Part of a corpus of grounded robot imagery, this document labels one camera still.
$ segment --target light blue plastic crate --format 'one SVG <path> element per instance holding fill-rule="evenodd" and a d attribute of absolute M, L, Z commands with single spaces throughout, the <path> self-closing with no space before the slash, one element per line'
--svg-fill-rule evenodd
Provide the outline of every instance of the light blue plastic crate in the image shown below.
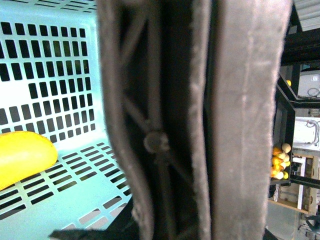
<path fill-rule="evenodd" d="M 35 131 L 58 162 L 0 191 L 0 239 L 106 229 L 131 194 L 104 123 L 96 5 L 0 1 L 0 133 Z"/>

